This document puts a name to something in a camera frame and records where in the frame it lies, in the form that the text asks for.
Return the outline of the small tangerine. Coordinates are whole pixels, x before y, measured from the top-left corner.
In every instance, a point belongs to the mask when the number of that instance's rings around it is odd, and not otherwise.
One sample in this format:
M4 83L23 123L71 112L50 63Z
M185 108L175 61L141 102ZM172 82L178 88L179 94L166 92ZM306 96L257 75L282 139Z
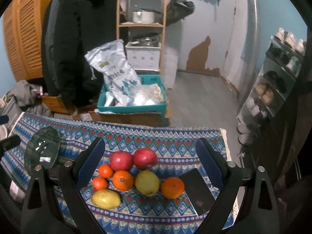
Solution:
M109 164L102 164L98 168L98 173L104 179L110 179L114 175L114 170L111 168Z
M92 180L93 187L97 190L104 190L108 188L108 182L101 176L95 177Z

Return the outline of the yellow mango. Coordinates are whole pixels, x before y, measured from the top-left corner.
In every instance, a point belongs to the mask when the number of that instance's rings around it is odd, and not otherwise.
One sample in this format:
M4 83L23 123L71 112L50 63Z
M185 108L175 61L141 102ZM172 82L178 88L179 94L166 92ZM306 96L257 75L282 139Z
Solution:
M122 201L118 193L104 189L97 191L91 197L91 202L102 209L112 209L120 206Z

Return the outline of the red apple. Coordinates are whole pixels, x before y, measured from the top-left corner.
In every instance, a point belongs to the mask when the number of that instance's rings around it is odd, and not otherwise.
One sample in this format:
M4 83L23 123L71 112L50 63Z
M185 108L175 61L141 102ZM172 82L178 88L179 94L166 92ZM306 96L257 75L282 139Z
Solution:
M114 171L129 171L133 167L133 156L129 152L114 152L109 158L109 165Z
M150 148L139 148L133 154L133 164L140 170L146 170L158 163L156 153Z

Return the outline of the large orange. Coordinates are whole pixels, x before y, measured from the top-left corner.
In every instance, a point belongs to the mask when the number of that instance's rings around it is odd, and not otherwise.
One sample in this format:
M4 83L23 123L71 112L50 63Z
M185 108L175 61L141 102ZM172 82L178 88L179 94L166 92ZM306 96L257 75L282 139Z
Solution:
M167 199L176 199L184 193L184 183L178 177L169 177L161 183L160 191Z
M117 190L128 191L133 188L134 177L128 171L119 170L114 173L112 183Z

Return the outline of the green pear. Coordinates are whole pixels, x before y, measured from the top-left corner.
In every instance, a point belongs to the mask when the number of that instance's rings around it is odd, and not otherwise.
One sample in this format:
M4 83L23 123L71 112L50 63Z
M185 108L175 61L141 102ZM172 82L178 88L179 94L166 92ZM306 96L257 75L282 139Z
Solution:
M137 174L134 185L141 194L152 197L159 191L160 180L152 171L144 170Z

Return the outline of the grey tote bag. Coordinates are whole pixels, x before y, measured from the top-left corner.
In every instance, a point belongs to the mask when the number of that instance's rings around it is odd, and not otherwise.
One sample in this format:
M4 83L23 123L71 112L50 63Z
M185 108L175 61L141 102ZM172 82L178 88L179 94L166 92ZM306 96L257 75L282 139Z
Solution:
M4 109L1 111L1 115L8 116L8 123L5 124L7 130L11 131L14 128L15 123L19 120L19 117L23 114L21 108L17 104L16 97L13 96Z

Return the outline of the patterned blue tablecloth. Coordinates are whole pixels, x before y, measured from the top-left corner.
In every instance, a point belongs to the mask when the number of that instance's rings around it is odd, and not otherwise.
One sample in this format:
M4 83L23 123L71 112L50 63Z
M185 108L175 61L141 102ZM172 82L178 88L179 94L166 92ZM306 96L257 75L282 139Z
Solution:
M21 142L4 154L1 166L22 191L35 166L73 161L95 139L103 140L81 194L107 233L194 233L219 194L197 155L197 141L206 139L230 160L220 128L153 128L25 113L12 133Z

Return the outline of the clear plastic bag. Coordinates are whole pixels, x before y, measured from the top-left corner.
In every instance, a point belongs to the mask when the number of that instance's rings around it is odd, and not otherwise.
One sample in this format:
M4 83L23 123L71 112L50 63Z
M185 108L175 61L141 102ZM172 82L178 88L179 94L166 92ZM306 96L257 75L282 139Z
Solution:
M151 106L164 104L167 97L157 83L137 85L129 92L128 106Z

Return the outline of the teal plastic crate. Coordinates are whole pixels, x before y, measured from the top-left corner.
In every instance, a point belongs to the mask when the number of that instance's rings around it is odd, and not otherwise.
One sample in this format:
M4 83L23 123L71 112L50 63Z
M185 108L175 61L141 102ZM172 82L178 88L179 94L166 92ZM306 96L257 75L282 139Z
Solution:
M101 113L159 113L163 119L166 115L168 99L161 77L156 74L140 74L140 86L134 87L125 106L115 104L106 106L107 87L102 87L97 109Z

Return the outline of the white rice bag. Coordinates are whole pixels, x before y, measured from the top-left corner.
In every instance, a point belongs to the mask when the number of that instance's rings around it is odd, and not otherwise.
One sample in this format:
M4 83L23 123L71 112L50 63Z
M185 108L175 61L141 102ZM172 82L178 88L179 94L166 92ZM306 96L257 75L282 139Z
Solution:
M104 83L115 99L127 106L133 87L140 85L137 73L128 63L124 52L124 41L115 40L90 50L85 55L91 70L104 76Z

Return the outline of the shoe rack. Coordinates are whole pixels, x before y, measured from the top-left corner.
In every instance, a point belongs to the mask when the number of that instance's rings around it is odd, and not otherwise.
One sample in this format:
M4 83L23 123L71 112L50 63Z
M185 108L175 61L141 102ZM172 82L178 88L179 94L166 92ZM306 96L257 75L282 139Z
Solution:
M287 100L302 67L305 45L283 28L270 37L265 60L237 115L241 145L251 145Z

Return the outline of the steel pot on box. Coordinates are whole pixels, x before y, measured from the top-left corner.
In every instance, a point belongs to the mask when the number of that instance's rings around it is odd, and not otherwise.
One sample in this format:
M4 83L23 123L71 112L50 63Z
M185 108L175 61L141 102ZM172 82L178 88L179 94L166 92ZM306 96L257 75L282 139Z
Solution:
M133 37L132 46L137 47L158 47L160 34L157 32L139 34Z

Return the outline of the dark hanging bag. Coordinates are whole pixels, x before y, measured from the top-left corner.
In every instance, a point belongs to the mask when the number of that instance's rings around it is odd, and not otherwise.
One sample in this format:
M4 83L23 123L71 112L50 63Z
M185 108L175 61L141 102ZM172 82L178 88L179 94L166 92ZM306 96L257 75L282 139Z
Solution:
M166 26L177 23L195 11L195 5L188 0L170 0L167 5Z

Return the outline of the white cooking pot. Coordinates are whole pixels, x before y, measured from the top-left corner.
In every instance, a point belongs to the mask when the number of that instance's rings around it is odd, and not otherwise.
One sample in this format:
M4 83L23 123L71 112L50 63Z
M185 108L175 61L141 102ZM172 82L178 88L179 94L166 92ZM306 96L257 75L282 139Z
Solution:
M133 11L132 21L134 23L150 24L158 23L162 13L154 9L139 9Z

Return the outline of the wooden shelf rack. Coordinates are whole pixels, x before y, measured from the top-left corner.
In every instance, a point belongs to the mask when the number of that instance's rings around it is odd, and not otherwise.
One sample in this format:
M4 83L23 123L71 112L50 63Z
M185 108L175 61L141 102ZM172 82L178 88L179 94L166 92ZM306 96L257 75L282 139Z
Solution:
M168 0L117 0L116 10L116 37L122 38L123 31L128 32L128 38L125 39L125 46L133 40L133 37L139 34L157 32L160 34L159 47L160 53L160 71L141 71L141 73L160 73L162 67L162 56L166 36L166 13ZM158 23L142 24L132 21L133 11L139 9L154 9L162 13Z

